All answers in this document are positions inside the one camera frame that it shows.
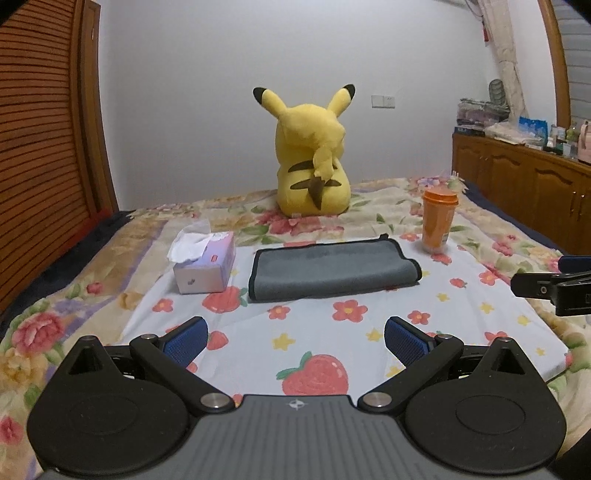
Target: floral bedspread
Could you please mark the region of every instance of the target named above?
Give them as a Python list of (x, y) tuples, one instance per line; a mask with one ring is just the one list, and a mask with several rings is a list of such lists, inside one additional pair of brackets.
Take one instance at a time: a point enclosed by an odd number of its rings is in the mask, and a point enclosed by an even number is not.
[[(0, 480), (33, 479), (40, 472), (25, 432), (36, 399), (79, 336), (118, 342), (134, 308), (170, 267), (166, 253), (181, 228), (208, 218), (214, 231), (235, 231), (239, 246), (297, 245), (382, 233), (414, 241), (423, 222), (421, 194), (441, 182), (457, 192), (464, 189), (457, 178), (359, 184), (349, 210), (334, 217), (286, 218), (277, 210), (273, 191), (134, 212), (133, 220), (74, 282), (15, 317), (0, 343)], [(557, 271), (559, 252), (529, 239), (464, 195), (451, 236), (458, 248), (487, 267), (491, 281), (509, 282), (517, 271)], [(591, 429), (591, 329), (584, 317), (557, 317), (550, 302), (530, 303), (570, 349), (568, 370), (549, 383), (567, 418), (565, 451)]]

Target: screw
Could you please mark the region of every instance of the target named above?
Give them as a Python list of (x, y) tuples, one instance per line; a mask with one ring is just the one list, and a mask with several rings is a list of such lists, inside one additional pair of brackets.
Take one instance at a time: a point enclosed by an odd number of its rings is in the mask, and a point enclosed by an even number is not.
[(201, 403), (207, 408), (224, 408), (231, 401), (232, 399), (225, 393), (219, 392), (206, 393), (201, 397)]
[(392, 403), (392, 397), (384, 392), (369, 392), (363, 396), (366, 405), (374, 408), (387, 407)]

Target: wooden cabinet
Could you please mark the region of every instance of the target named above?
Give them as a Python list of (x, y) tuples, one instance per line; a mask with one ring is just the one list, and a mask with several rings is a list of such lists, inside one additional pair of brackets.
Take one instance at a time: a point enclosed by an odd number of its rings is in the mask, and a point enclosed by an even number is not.
[(573, 235), (573, 252), (591, 254), (591, 177), (579, 189), (579, 205), (576, 208), (576, 229)]
[(591, 167), (489, 138), (453, 143), (453, 170), (487, 199), (565, 252), (591, 254)]
[(527, 188), (527, 163), (523, 157), (511, 154), (503, 145), (495, 145), (485, 157), (488, 176), (488, 199), (507, 215), (524, 223), (528, 210), (521, 204), (521, 196)]
[(531, 183), (527, 190), (530, 198), (525, 204), (529, 207), (529, 215), (525, 223), (551, 238), (567, 252), (573, 252), (573, 222), (576, 221), (574, 207), (579, 175), (542, 159), (538, 159), (531, 167)]

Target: gray towel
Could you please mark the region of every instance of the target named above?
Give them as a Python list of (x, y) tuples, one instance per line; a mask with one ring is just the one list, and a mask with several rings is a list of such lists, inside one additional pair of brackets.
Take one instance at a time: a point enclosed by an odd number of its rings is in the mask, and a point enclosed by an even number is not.
[(270, 248), (256, 253), (248, 294), (253, 301), (354, 295), (416, 284), (416, 260), (407, 259), (396, 240), (372, 240)]

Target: pikachu plush toy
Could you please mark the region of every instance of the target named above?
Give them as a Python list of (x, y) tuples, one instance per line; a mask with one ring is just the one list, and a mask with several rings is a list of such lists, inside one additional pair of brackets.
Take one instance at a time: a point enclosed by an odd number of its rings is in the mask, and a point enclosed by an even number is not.
[(253, 93), (277, 118), (277, 203), (281, 211), (288, 217), (343, 213), (349, 207), (351, 186), (340, 164), (345, 129), (338, 117), (351, 103), (355, 87), (341, 88), (326, 108), (308, 103), (289, 108), (261, 87)]

